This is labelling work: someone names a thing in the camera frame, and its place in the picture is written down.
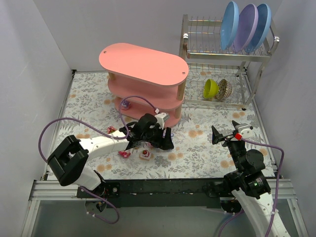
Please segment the strawberry cake toy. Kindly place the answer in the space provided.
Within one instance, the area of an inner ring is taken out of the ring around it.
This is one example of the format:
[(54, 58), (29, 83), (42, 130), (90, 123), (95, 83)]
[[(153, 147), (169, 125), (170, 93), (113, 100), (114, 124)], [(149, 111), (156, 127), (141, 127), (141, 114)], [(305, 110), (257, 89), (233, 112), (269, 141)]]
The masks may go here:
[(143, 150), (139, 155), (139, 158), (141, 160), (146, 160), (146, 161), (149, 161), (152, 157), (153, 157), (153, 154), (148, 150)]

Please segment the pink purple cupcake toy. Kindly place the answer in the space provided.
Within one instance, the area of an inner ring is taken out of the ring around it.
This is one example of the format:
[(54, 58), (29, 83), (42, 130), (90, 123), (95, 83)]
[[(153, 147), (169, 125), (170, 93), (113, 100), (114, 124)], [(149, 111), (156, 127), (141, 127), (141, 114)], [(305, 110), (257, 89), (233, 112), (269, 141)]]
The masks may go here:
[(122, 100), (121, 102), (121, 109), (122, 110), (128, 110), (131, 106), (131, 103), (127, 100)]

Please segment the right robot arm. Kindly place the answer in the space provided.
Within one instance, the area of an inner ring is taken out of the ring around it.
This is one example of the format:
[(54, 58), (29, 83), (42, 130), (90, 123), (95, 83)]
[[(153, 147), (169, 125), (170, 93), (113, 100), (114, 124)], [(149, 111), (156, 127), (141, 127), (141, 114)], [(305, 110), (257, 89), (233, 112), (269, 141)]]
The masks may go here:
[(267, 178), (264, 156), (256, 149), (247, 150), (246, 143), (253, 137), (253, 127), (232, 122), (234, 130), (223, 135), (213, 126), (212, 144), (222, 143), (229, 149), (236, 170), (227, 173), (222, 182), (212, 184), (211, 194), (232, 195), (241, 205), (258, 237), (287, 237), (287, 231), (277, 210), (278, 189), (273, 194)]

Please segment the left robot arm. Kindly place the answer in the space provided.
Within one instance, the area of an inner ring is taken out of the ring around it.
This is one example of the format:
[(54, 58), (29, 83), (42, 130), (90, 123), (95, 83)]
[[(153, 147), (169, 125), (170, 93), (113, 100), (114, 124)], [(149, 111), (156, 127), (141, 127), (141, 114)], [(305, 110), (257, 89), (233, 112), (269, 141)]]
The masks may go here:
[(88, 190), (101, 186), (101, 175), (85, 167), (87, 161), (113, 152), (128, 151), (147, 142), (161, 150), (172, 150), (171, 129), (166, 127), (167, 113), (145, 114), (111, 134), (88, 139), (67, 136), (47, 159), (61, 186), (77, 184)]

